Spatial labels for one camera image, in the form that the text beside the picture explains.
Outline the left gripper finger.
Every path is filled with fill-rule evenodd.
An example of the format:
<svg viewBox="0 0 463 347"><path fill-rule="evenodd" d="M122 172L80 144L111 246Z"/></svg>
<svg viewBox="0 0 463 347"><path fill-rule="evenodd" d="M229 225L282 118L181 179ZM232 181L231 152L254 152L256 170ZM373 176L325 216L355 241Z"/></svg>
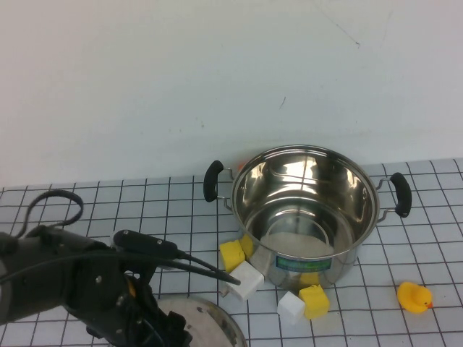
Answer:
<svg viewBox="0 0 463 347"><path fill-rule="evenodd" d="M126 329L126 346L162 346L163 341L153 326L143 318L135 318Z"/></svg>
<svg viewBox="0 0 463 347"><path fill-rule="evenodd" d="M165 346L189 347L192 336L185 330L185 327L186 319L182 315L170 311L163 327Z"/></svg>

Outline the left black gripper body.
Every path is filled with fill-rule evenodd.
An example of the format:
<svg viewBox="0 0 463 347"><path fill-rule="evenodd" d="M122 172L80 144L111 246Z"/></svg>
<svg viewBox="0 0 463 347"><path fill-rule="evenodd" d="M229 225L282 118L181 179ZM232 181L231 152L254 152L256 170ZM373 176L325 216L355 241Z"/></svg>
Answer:
<svg viewBox="0 0 463 347"><path fill-rule="evenodd" d="M149 286L155 269L155 265L85 261L73 271L64 308L84 322L93 337L109 343L126 343L126 329L135 318L146 319L165 343L166 315Z"/></svg>

